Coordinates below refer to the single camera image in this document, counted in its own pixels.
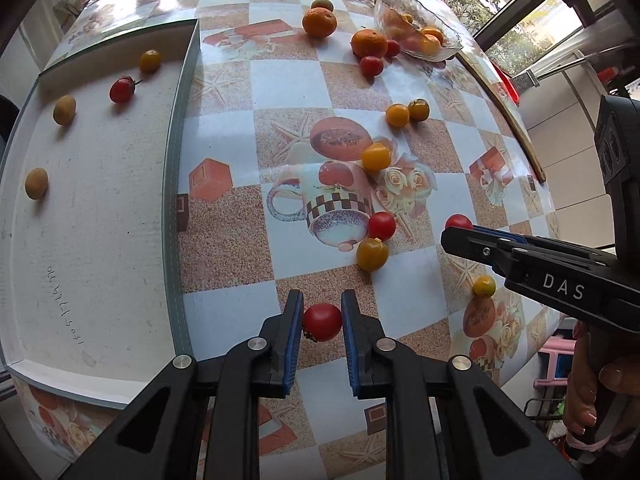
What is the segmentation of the person right hand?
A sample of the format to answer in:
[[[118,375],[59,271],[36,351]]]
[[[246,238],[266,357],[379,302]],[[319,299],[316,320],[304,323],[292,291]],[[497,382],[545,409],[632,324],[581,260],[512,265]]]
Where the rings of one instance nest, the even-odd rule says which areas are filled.
[[[589,327],[577,321],[574,325],[576,346],[572,371],[567,383],[563,422],[570,437],[582,436],[597,422],[597,388],[629,396],[622,421],[605,445],[605,452],[623,458],[631,452],[639,437],[639,358],[627,356],[605,365],[595,372],[589,364]]]

